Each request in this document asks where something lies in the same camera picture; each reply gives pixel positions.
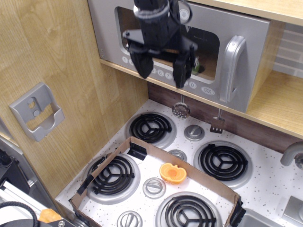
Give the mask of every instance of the cardboard box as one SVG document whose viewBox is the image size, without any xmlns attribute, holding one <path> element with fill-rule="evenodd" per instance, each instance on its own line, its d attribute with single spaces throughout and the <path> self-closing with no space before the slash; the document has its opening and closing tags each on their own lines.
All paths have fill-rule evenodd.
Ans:
<svg viewBox="0 0 303 227">
<path fill-rule="evenodd" d="M 170 153 L 163 151 L 149 143 L 146 143 L 142 140 L 139 140 L 135 137 L 129 137 L 125 140 L 116 150 L 115 152 L 109 154 L 107 159 L 92 173 L 90 174 L 86 180 L 82 183 L 81 187 L 77 190 L 77 193 L 70 199 L 70 203 L 76 213 L 85 218 L 91 226 L 93 227 L 101 227 L 98 223 L 92 220 L 90 217 L 85 215 L 81 210 L 79 210 L 79 206 L 81 205 L 82 200 L 87 195 L 87 186 L 101 173 L 101 171 L 106 167 L 116 155 L 119 153 L 124 153 L 126 150 L 130 148 L 128 154 L 139 158 L 144 159 L 145 156 L 154 156 L 161 159 L 164 162 L 172 163 L 174 165 L 178 165 L 178 167 L 182 167 L 186 170 L 187 176 L 192 180 L 196 181 L 200 185 L 208 188 L 209 190 L 215 192 L 219 196 L 222 196 L 229 202 L 233 204 L 232 211 L 230 212 L 228 219 L 225 223 L 225 227 L 236 227 L 243 217 L 245 210 L 241 207 L 241 198 L 240 196 L 234 192 L 232 189 L 227 187 L 225 184 L 216 180 L 215 178 L 199 171 L 194 168 L 190 164 L 176 158 Z"/>
</svg>

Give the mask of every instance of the black cable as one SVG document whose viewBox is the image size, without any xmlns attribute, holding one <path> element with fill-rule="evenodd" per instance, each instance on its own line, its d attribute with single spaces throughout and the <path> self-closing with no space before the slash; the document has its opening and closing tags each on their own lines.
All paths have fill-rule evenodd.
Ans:
<svg viewBox="0 0 303 227">
<path fill-rule="evenodd" d="M 15 202 L 15 201 L 0 203 L 0 209 L 3 207 L 10 207 L 10 206 L 22 207 L 22 208 L 26 209 L 33 216 L 33 227 L 38 227 L 37 215 L 29 206 L 25 205 L 24 203 Z"/>
</svg>

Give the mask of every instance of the microwave window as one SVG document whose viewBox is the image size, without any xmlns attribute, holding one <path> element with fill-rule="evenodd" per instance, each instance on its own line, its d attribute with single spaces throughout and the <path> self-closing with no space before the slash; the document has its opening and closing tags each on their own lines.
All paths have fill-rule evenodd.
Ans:
<svg viewBox="0 0 303 227">
<path fill-rule="evenodd" d="M 133 11 L 130 9 L 117 7 L 117 14 L 121 43 L 126 49 L 127 40 L 123 38 L 122 33 L 125 30 L 140 29 L 140 24 L 135 18 Z M 192 74 L 200 78 L 213 81 L 215 79 L 220 47 L 218 36 L 214 33 L 187 25 L 182 25 L 180 30 L 183 36 L 189 38 L 198 45 L 196 56 L 199 59 L 199 65 L 192 71 Z M 159 59 L 153 60 L 172 67 L 171 62 Z"/>
</svg>

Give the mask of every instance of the microwave handle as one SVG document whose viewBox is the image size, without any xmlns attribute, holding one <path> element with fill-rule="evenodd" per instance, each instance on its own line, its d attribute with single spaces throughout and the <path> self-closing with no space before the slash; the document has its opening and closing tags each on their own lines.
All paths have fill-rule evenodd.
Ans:
<svg viewBox="0 0 303 227">
<path fill-rule="evenodd" d="M 227 44 L 222 64 L 220 79 L 220 101 L 230 102 L 235 96 L 236 88 L 233 82 L 236 76 L 238 60 L 245 48 L 246 40 L 242 36 L 235 35 Z"/>
</svg>

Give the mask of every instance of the orange toy fruit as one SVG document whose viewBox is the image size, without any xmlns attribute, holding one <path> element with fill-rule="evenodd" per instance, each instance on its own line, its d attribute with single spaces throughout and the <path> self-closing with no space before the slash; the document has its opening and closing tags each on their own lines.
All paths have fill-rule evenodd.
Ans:
<svg viewBox="0 0 303 227">
<path fill-rule="evenodd" d="M 186 178 L 186 170 L 172 165 L 171 163 L 165 163 L 160 167 L 160 175 L 165 180 L 172 184 L 179 184 Z"/>
</svg>

